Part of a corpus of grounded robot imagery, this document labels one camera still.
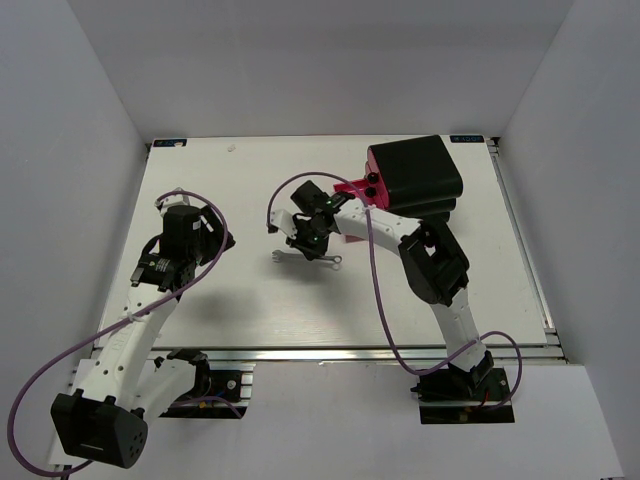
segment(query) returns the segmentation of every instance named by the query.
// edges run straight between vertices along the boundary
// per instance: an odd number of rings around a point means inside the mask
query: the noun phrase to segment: screw
[[[371,172],[367,175],[367,181],[369,183],[378,183],[378,180],[380,180],[380,175],[376,172]]]

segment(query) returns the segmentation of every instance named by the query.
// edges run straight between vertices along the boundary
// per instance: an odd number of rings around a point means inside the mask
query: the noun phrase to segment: white wall
[[[501,142],[553,320],[629,479],[640,478],[639,87],[640,3],[578,1]]]
[[[502,133],[572,0],[69,0],[154,136]]]
[[[144,145],[64,0],[0,6],[0,423],[28,376],[95,331]],[[43,465],[73,360],[37,383],[18,441]],[[34,478],[0,442],[2,477]]]

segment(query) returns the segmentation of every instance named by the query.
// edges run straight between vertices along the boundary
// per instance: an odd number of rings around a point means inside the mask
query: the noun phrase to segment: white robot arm
[[[302,211],[271,212],[271,231],[280,230],[287,244],[308,260],[321,258],[332,232],[368,238],[365,207],[352,194],[338,192],[332,197],[307,181],[292,195]],[[476,344],[450,362],[470,388],[477,387],[493,360],[479,333],[469,308],[466,271],[469,263],[453,234],[442,220],[405,218],[369,207],[376,245],[398,255],[405,267],[409,286],[429,303],[449,355],[470,341]]]
[[[207,357],[189,349],[158,359],[156,371],[139,384],[153,343],[180,296],[157,308],[151,305],[175,296],[194,279],[197,266],[235,244],[229,234],[223,245],[222,225],[209,207],[190,206],[187,197],[174,195],[158,208],[162,234],[144,247],[123,306],[123,315],[139,314],[111,334],[76,391],[59,394],[51,407],[69,455],[129,468],[140,457],[149,425],[158,416],[179,397],[202,397],[211,387]],[[153,252],[156,244],[159,250]]]

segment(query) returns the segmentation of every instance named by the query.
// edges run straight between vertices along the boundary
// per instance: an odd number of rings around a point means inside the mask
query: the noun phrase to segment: wrench
[[[273,252],[271,252],[271,259],[276,263],[282,262],[284,260],[306,260],[304,255],[302,255],[301,253],[286,253],[282,250],[274,250]],[[340,263],[342,263],[342,257],[340,255],[325,255],[322,257],[318,257],[316,260],[332,263],[332,268],[334,270],[340,268],[339,265]]]

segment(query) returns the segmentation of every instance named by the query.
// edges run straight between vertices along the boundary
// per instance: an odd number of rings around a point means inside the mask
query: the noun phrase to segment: white tabletop
[[[122,260],[102,319],[122,311],[140,250],[162,228],[153,206],[177,186],[213,201],[237,245],[211,274],[187,292],[156,341],[157,347],[353,347],[386,341],[374,304],[366,242],[337,235],[330,254],[341,270],[319,263],[273,263],[287,250],[282,234],[268,235],[266,204],[294,174],[321,170],[362,178],[367,147],[406,137],[337,136],[189,139],[184,147],[152,148]],[[452,144],[443,136],[464,182],[449,225],[471,262],[470,305],[479,331],[503,330],[519,343],[545,342],[543,320],[529,283],[485,144]],[[329,191],[332,182],[314,181]],[[276,207],[295,211],[285,189]],[[443,345],[430,307],[409,289],[399,259],[376,251],[384,305],[400,345]]]

